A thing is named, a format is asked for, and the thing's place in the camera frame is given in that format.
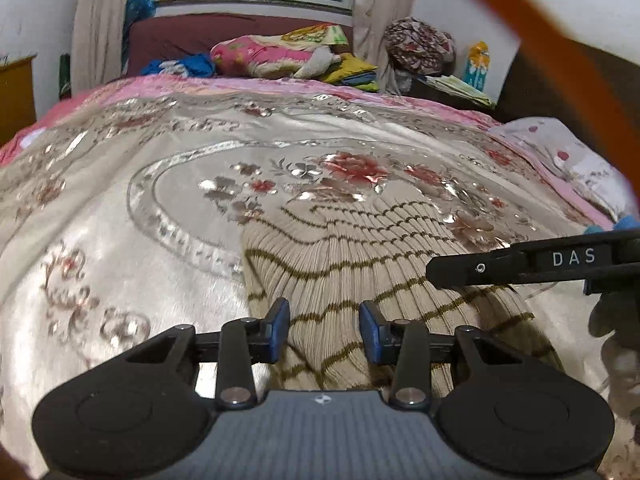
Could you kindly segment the right gloved hand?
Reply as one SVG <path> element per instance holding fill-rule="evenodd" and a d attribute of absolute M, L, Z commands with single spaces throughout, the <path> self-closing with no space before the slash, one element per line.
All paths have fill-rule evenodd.
<path fill-rule="evenodd" d="M 608 402 L 613 411 L 634 427 L 639 443 L 639 294 L 602 294 L 591 311 L 588 330 L 594 338 L 606 336 L 601 360 L 608 373 Z"/>

